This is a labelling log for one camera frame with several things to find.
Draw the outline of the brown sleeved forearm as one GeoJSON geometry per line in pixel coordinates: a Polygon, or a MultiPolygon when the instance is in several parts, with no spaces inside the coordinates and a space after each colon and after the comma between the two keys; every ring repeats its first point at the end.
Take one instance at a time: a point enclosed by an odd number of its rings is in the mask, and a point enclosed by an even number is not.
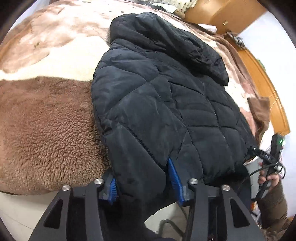
{"type": "Polygon", "coordinates": [[[266,196],[257,199],[261,214],[261,225],[268,232],[281,232],[287,229],[290,220],[287,218],[287,202],[281,181],[266,196]]]}

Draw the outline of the person's right hand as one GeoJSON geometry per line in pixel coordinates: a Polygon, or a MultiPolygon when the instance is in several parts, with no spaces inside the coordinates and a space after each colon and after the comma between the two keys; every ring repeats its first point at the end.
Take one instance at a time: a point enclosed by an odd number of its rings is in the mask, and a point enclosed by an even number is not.
{"type": "Polygon", "coordinates": [[[263,162],[260,162],[259,165],[260,168],[262,168],[258,176],[259,191],[267,191],[268,193],[276,191],[282,192],[283,187],[281,185],[279,174],[275,173],[273,170],[267,174],[269,168],[263,169],[263,167],[266,167],[267,165],[263,162]]]}

